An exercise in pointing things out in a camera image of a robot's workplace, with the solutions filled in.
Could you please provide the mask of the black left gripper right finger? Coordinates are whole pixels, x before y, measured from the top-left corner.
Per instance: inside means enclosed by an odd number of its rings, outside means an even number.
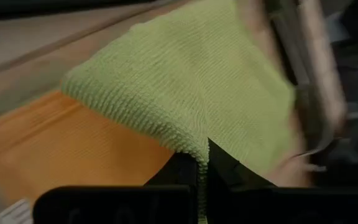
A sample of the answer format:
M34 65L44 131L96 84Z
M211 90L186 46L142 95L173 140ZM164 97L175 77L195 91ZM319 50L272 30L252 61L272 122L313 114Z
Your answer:
M274 184L256 174L211 139L208 172L214 172L228 187L273 187Z

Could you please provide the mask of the clear plastic bin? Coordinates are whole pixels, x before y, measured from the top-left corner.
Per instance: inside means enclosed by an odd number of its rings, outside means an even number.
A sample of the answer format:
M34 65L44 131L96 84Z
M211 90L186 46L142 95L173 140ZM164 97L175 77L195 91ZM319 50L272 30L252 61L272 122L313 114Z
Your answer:
M166 14L192 0L180 0L164 6L124 9L123 21L112 24L84 37L75 36L47 54L29 57L18 66L0 72L0 117L52 92L60 92L62 77L74 66L84 62L100 48L125 33L130 26Z

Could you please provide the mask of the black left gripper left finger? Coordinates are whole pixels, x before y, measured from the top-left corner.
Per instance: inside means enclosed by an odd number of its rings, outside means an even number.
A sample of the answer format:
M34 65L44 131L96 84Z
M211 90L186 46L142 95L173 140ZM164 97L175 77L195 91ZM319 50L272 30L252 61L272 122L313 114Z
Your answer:
M198 163L189 154L174 153L145 185L196 185Z

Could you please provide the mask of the lime green microfiber towel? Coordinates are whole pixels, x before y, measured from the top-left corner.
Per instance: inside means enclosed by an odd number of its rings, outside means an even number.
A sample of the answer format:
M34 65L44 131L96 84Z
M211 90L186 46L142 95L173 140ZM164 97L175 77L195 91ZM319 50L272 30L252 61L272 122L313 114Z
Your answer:
M132 26L62 80L62 92L198 163L207 224L210 141L261 174L291 147L294 92L254 44L239 0L196 0Z

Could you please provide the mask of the orange microfiber towel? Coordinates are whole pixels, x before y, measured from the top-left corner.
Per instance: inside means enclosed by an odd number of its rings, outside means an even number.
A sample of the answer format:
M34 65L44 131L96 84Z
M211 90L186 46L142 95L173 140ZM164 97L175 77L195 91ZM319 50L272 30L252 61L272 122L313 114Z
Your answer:
M63 185L143 185L171 158L157 140L55 91L0 117L0 194L34 202Z

